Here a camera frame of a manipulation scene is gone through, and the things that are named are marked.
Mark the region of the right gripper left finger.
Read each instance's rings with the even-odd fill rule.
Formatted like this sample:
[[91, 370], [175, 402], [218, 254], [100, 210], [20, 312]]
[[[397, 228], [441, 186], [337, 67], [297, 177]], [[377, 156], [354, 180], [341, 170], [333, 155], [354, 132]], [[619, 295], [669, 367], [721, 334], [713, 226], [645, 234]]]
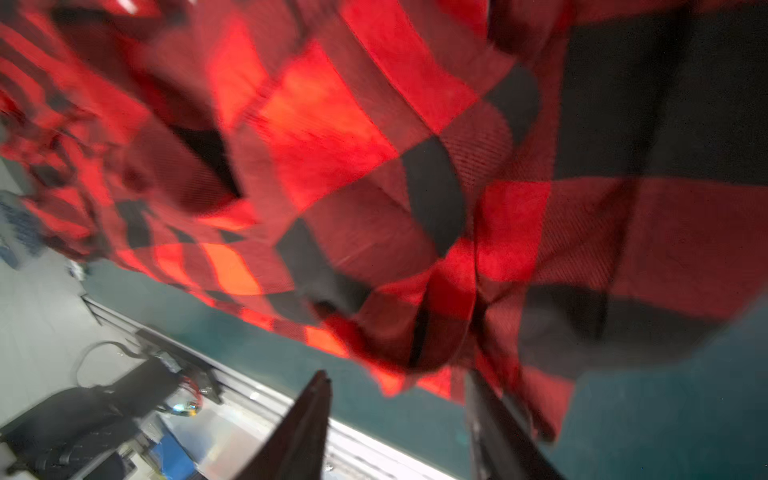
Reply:
[[235, 479], [321, 479], [331, 405], [331, 380], [319, 370]]

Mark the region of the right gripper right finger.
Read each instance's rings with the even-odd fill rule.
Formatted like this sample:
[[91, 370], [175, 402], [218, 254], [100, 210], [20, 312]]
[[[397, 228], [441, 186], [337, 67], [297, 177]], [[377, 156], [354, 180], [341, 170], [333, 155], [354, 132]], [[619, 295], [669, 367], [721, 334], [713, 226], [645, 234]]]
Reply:
[[563, 478], [476, 370], [466, 376], [465, 411], [475, 479]]

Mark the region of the red black plaid shirt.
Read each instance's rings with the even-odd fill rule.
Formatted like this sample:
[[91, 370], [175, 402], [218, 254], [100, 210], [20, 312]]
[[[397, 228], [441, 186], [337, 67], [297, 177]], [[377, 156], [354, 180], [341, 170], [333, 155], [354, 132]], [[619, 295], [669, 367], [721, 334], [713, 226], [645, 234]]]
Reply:
[[763, 1], [5, 1], [44, 241], [555, 437], [767, 285]]

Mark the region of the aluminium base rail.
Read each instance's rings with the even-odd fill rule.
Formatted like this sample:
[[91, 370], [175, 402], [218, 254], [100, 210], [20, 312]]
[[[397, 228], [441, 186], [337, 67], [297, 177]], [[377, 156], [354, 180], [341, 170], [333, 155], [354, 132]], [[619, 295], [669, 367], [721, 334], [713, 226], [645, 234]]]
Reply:
[[[266, 443], [294, 400], [200, 353], [158, 330], [111, 309], [84, 294], [82, 300], [97, 322], [122, 331], [136, 344], [147, 344], [203, 363], [218, 388], [219, 401], [209, 399], [211, 410], [202, 419], [163, 421], [179, 442], [191, 449], [201, 473], [209, 479], [232, 477], [239, 464], [235, 456]], [[322, 479], [451, 479], [453, 476], [342, 422], [331, 419]]]

